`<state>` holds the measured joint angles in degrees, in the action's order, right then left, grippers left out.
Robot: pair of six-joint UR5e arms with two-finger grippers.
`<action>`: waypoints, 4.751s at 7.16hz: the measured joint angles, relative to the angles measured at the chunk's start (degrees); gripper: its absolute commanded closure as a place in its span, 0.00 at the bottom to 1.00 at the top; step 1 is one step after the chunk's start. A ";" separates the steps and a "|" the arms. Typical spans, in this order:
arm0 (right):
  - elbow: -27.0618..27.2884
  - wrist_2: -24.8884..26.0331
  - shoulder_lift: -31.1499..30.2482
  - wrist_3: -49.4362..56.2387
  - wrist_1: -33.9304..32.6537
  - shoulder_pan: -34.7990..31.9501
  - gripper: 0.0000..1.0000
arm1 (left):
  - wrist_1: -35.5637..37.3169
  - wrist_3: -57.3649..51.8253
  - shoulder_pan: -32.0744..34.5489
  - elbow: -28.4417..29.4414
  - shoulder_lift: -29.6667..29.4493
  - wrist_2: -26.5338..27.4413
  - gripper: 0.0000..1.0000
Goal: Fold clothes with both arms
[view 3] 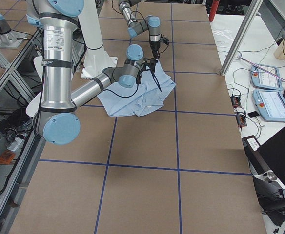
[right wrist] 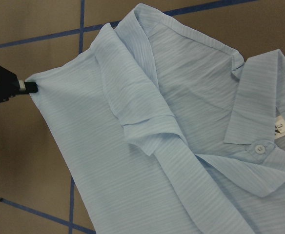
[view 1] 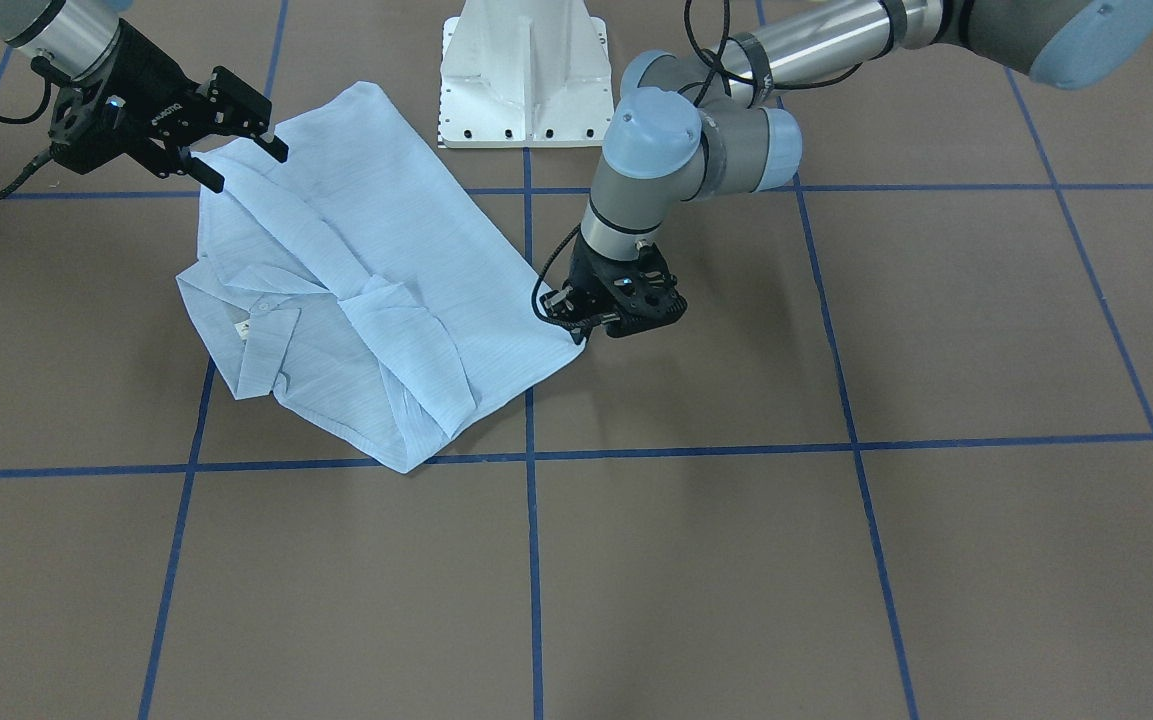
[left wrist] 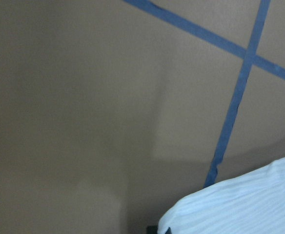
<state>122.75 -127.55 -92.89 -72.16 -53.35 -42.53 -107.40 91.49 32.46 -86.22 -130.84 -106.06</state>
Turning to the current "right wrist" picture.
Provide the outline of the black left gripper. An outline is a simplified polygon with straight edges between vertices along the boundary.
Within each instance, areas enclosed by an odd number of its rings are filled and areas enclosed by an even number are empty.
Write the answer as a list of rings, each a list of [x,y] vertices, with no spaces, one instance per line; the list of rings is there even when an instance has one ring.
[[[0,66],[0,103],[8,101],[10,97],[18,94],[37,93],[38,86],[35,82],[18,80],[17,76]]]

